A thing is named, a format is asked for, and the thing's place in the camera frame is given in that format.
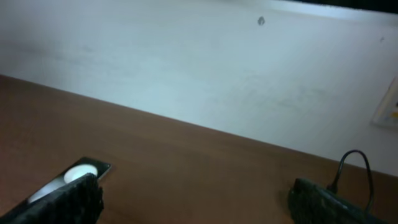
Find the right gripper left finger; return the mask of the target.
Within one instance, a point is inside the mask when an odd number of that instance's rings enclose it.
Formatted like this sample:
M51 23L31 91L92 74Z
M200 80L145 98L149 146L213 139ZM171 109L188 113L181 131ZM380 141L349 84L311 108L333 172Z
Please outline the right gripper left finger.
M85 174L34 202L21 202L1 224L96 224L103 209L103 189Z

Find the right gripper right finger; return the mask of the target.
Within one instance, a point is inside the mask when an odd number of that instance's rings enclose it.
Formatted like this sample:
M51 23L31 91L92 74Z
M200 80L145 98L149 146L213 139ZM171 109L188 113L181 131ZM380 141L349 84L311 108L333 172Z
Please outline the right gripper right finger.
M386 224L306 179L296 179L288 193L295 224Z

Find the black Samsung Galaxy smartphone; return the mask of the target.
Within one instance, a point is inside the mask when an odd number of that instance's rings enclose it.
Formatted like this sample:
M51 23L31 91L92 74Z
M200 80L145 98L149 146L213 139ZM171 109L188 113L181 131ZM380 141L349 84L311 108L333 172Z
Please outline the black Samsung Galaxy smartphone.
M62 171L58 176L45 184L41 189L33 193L27 199L27 202L32 203L88 173L93 174L98 180L100 180L109 172L111 168L112 165L110 163L99 161L90 157L81 157L71 166Z

